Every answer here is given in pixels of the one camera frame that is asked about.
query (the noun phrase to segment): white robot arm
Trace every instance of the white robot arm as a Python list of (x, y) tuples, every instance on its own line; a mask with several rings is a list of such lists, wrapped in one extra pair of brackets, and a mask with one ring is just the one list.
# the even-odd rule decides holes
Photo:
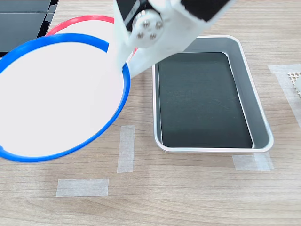
[(184, 51), (235, 0), (115, 0), (117, 67), (128, 62), (131, 78)]

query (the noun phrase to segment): masking tape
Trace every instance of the masking tape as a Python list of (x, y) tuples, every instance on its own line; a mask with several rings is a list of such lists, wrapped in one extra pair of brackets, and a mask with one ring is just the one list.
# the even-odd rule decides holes
[(58, 180), (57, 197), (108, 196), (109, 179)]
[(301, 65), (269, 65), (271, 73), (275, 74), (278, 82), (286, 96), (286, 99), (295, 115), (301, 128), (301, 98), (296, 91), (294, 84), (289, 78), (289, 73), (300, 72)]
[(269, 152), (254, 155), (232, 155), (235, 169), (238, 171), (271, 171), (274, 169)]
[(117, 173), (133, 172), (135, 126), (121, 126)]

